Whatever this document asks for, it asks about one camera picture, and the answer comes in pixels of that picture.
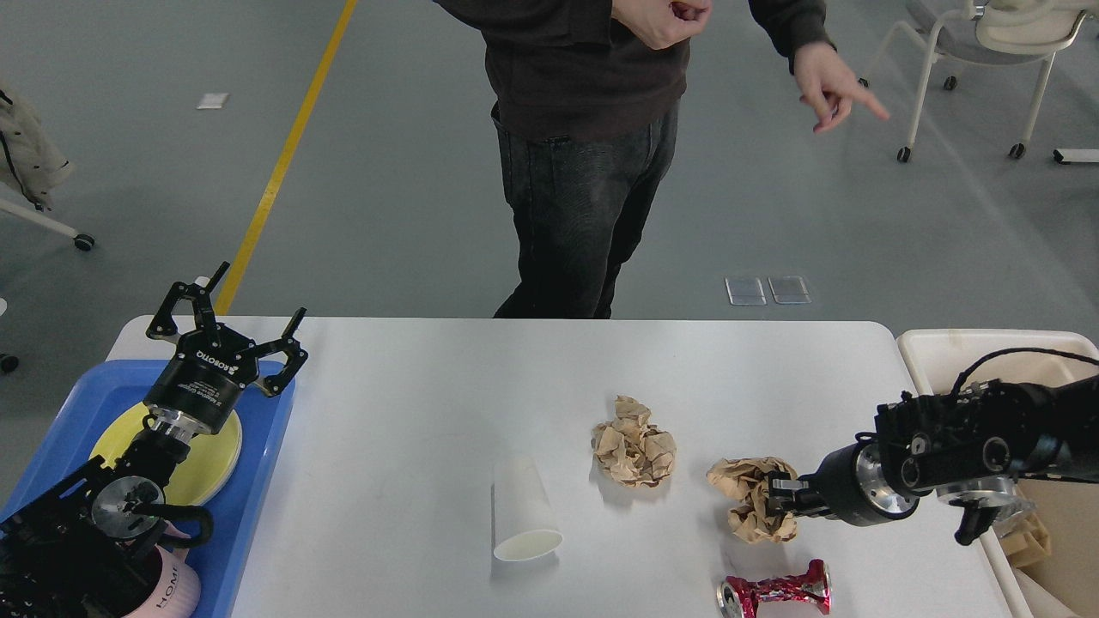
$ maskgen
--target white paper cup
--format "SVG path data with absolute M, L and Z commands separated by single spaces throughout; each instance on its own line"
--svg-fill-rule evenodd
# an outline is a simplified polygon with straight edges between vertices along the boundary
M 492 496 L 492 555 L 518 562 L 557 549 L 563 537 L 533 457 L 519 455 L 497 463 Z

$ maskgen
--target hand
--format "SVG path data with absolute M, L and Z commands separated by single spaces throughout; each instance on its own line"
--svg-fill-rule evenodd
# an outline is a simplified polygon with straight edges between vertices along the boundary
M 889 120 L 889 112 L 828 43 L 809 43 L 793 53 L 793 78 L 801 89 L 801 102 L 813 108 L 818 123 L 813 133 L 835 129 L 854 103 L 866 106 L 874 115 Z
M 706 30 L 712 0 L 612 0 L 611 18 L 653 49 L 665 49 Z

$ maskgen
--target person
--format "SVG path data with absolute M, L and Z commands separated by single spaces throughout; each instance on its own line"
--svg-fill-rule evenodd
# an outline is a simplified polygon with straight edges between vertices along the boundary
M 690 38 L 712 0 L 435 0 L 480 31 L 520 283 L 497 318 L 610 318 L 675 152 Z M 823 0 L 748 0 L 812 108 L 888 112 L 824 30 Z

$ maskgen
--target white bin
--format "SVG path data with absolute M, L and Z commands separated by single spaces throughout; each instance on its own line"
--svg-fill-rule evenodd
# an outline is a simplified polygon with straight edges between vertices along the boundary
M 919 395 L 948 393 L 959 373 L 985 354 L 1006 347 L 1046 347 L 1099 358 L 1099 349 L 1091 341 L 1059 331 L 912 330 L 897 338 L 897 345 Z M 1088 363 L 1023 352 L 986 362 L 969 376 L 966 385 L 1000 378 L 1062 386 L 1096 373 L 1096 366 Z M 1037 504 L 1039 516 L 1050 530 L 1053 551 L 1045 561 L 1026 567 L 1026 574 L 1080 616 L 1099 616 L 1096 614 L 1099 611 L 1099 586 L 1095 585 L 1095 573 L 1099 572 L 1099 534 L 1094 522 L 1095 514 L 1099 512 L 1099 485 L 1023 482 L 1023 492 Z M 999 543 L 988 533 L 981 538 L 981 544 L 1012 613 L 1029 618 L 1032 614 L 1026 607 L 1020 607 L 1022 594 Z

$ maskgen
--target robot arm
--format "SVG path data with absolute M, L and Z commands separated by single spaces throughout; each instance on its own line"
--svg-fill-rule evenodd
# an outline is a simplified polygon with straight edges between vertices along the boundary
M 977 363 L 1010 352 L 986 356 Z M 1062 356 L 1095 360 L 1056 351 Z M 904 519 L 932 490 L 964 510 L 955 539 L 972 543 L 1017 498 L 1018 478 L 1099 483 L 1099 376 L 1059 388 L 1000 380 L 878 406 L 876 431 L 826 455 L 812 474 L 768 478 L 771 515 L 855 526 Z
M 148 390 L 149 413 L 114 462 L 92 457 L 0 522 L 0 609 L 12 616 L 124 616 L 148 597 L 159 576 L 146 558 L 157 544 L 196 547 L 213 533 L 200 506 L 165 504 L 164 487 L 187 459 L 190 441 L 217 434 L 248 384 L 274 397 L 308 357 L 293 338 L 299 309 L 278 340 L 256 342 L 217 321 L 210 293 L 229 267 L 209 282 L 173 284 L 146 335 L 176 343 L 176 352 Z M 179 334 L 171 311 L 192 305 L 195 330 Z M 282 352 L 287 362 L 263 377 L 259 358 Z M 167 536 L 168 521 L 193 520 L 192 539 Z

